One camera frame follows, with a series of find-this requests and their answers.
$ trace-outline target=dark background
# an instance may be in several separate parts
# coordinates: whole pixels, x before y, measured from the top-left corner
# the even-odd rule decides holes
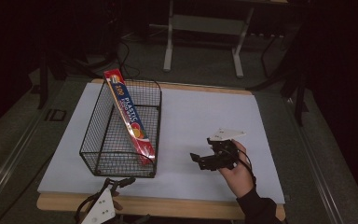
[[[74,58],[84,59],[85,52],[104,54],[112,43],[92,41],[107,29],[102,7],[87,0],[0,0],[0,118],[32,88],[28,74],[39,66],[42,36]],[[168,1],[129,0],[123,18],[147,35],[148,23],[166,23],[167,8]],[[271,20],[274,13],[287,15],[265,8],[265,14],[255,14],[251,32],[280,32],[281,23]],[[282,67],[307,74],[307,87],[358,184],[358,0],[316,1]]]

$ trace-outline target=floor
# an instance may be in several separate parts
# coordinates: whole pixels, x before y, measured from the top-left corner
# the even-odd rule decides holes
[[[185,83],[246,89],[267,80],[260,62],[269,39],[248,36],[241,51],[245,77],[235,77],[229,43],[204,43],[191,34],[175,38],[172,71],[162,71],[166,30],[153,28],[147,41],[137,35],[122,38],[119,57],[126,77],[147,77],[157,82]],[[284,54],[280,39],[265,61],[270,73]],[[96,69],[101,74],[109,67]],[[68,68],[66,80],[49,77],[49,98],[37,109],[39,95],[26,93],[0,119],[0,223],[75,223],[74,212],[41,211],[36,207],[38,183],[60,143],[76,103],[91,78]],[[38,83],[38,70],[30,74]],[[292,99],[282,98],[282,82],[254,92],[268,136],[271,153],[285,195],[288,223],[358,223],[358,188],[329,131],[312,93],[306,92],[303,127],[293,119]],[[49,111],[66,111],[63,120],[51,119]],[[124,217],[129,222],[134,217]],[[150,223],[229,223],[225,220],[190,220],[153,217]]]

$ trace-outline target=wire basket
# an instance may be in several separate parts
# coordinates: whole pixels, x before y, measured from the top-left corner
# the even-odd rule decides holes
[[[161,88],[157,82],[148,80],[126,80],[126,86],[155,149],[155,159],[142,164],[140,158],[144,155],[137,153],[133,147],[106,83],[92,112],[80,156],[97,176],[152,178],[157,171]]]

